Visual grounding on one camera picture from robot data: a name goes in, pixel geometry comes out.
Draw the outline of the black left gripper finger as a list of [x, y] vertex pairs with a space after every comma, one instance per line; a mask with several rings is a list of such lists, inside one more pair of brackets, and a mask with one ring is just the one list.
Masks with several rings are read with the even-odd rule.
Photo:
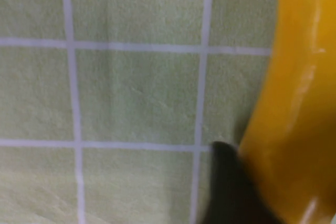
[[257, 194], [232, 145], [213, 142], [211, 155], [209, 200], [202, 223], [281, 223]]

